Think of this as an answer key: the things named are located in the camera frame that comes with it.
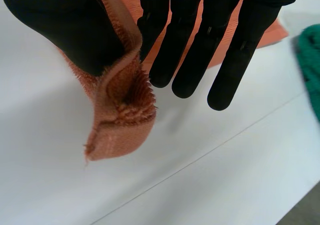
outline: green towel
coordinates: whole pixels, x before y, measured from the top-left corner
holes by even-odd
[[[320,24],[306,28],[298,38],[296,54],[311,105],[320,121]]]

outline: black glove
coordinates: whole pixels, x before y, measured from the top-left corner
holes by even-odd
[[[101,0],[4,0],[24,24],[39,32],[79,68],[100,76],[124,53]]]
[[[244,0],[238,26],[219,73],[207,97],[209,106],[221,111],[229,106],[265,30],[276,20],[282,6],[295,0]],[[143,16],[138,20],[143,60],[164,29],[169,0],[140,0]],[[158,88],[167,86],[178,67],[195,25],[200,0],[170,0],[172,18],[149,73]],[[204,0],[202,22],[179,69],[172,90],[180,98],[193,94],[227,29],[239,0]]]

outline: orange fabric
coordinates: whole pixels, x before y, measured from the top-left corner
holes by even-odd
[[[140,31],[121,0],[102,1],[125,55],[101,77],[83,72],[66,58],[94,105],[93,127],[85,146],[85,156],[91,161],[133,152],[145,141],[156,118],[156,100],[139,59]]]
[[[138,18],[141,17],[141,15],[143,13],[143,10],[140,6],[140,0],[122,0],[122,1],[126,5],[128,10],[130,11],[134,21],[137,22]],[[209,66],[208,66],[209,68],[222,63],[222,61],[226,55],[226,51],[229,47],[232,36],[233,36],[233,34],[236,30],[237,24],[238,24],[238,15],[239,15],[241,3],[242,3],[242,0],[239,2],[238,6],[235,8],[235,10],[233,11],[233,13],[231,15],[228,28],[227,28],[225,35],[224,35],[220,45],[218,46]],[[183,56],[182,56],[180,63],[183,62],[183,60],[184,60],[184,58],[185,58],[185,56],[191,46],[191,43],[194,40],[194,37],[199,29],[199,26],[201,23],[202,10],[203,10],[203,3],[201,2],[200,6],[199,6],[199,10],[198,10],[197,19],[196,19],[193,33],[189,39],[189,42],[186,46],[186,50],[183,53]],[[171,19],[171,14],[169,14],[168,23],[170,22],[170,19]],[[161,46],[161,43],[162,43],[164,36],[165,36],[165,30],[161,33],[161,35],[159,36],[159,38],[155,42],[153,48],[151,49],[149,55],[144,60],[143,66],[146,71],[150,70],[152,63],[158,54],[158,51],[159,51],[159,48]],[[273,44],[275,42],[278,42],[279,40],[285,38],[286,36],[288,36],[288,33],[286,32],[286,30],[278,23],[278,21],[275,21],[265,31],[265,33],[264,33],[264,35],[258,45],[258,48],[266,46],[268,44]]]

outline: white surface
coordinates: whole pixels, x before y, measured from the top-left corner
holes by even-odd
[[[308,1],[283,16],[315,11]],[[156,89],[144,145],[85,166],[81,86],[2,2],[0,18],[0,224],[274,225],[320,179],[320,128],[288,38],[256,51],[227,110],[206,102],[218,67],[189,99]]]

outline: orange microfiber cloth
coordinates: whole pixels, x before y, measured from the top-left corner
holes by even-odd
[[[133,152],[156,118],[156,100],[139,58],[140,31],[121,0],[102,1],[125,55],[101,77],[80,70],[66,57],[94,105],[93,127],[85,145],[85,156],[91,161]]]

